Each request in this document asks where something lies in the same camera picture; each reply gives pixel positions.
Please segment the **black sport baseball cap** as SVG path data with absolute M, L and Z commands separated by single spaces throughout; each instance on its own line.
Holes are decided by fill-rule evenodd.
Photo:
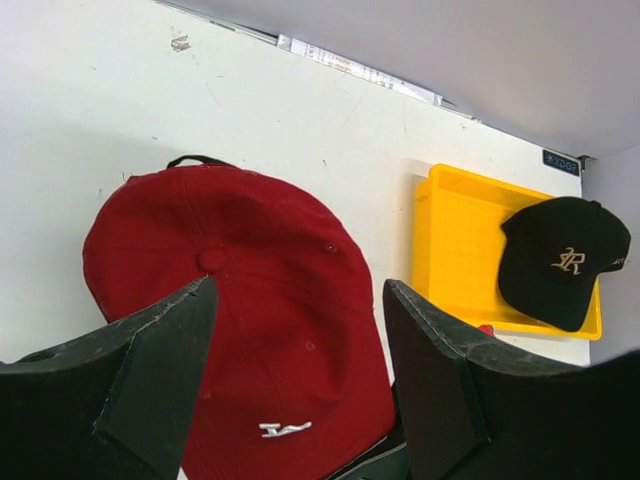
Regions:
M 624 267 L 631 233 L 597 201 L 557 197 L 501 225 L 497 286 L 513 309 L 566 332 L 580 330 L 598 276 Z

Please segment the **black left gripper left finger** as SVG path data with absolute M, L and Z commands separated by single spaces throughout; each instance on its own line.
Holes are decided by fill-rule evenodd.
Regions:
M 215 325 L 209 277 L 1 367 L 5 479 L 175 479 Z

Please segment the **red baseball cap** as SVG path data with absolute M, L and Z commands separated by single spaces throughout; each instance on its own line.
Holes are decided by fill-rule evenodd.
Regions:
M 392 430 L 368 266 L 309 193 L 223 165 L 131 178 L 99 211 L 83 269 L 111 322 L 215 281 L 189 478 L 324 479 Z

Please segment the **dark green Yankees cap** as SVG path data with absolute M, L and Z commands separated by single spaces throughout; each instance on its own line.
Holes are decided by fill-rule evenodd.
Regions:
M 407 444 L 401 427 L 328 477 L 329 480 L 403 480 L 409 475 Z

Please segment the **black Yankees baseball cap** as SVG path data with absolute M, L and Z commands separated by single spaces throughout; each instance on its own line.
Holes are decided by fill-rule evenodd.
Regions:
M 212 158 L 210 156 L 206 156 L 206 155 L 201 155 L 201 154 L 186 154 L 186 155 L 182 155 L 172 161 L 170 161 L 167 165 L 166 168 L 167 169 L 171 169 L 171 168 L 176 168 L 178 166 L 180 166 L 181 164 L 183 164 L 184 162 L 187 161 L 193 161 L 193 162 L 199 162 L 202 165 L 208 165 L 208 166 L 222 166 L 222 167 L 230 167 L 230 168 L 234 168 L 234 165 L 229 164 L 225 161 L 216 159 L 216 158 Z

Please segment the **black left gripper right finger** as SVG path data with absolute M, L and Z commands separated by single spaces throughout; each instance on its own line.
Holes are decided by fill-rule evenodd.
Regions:
M 639 355 L 588 367 L 515 347 L 399 280 L 383 291 L 417 479 L 635 479 Z

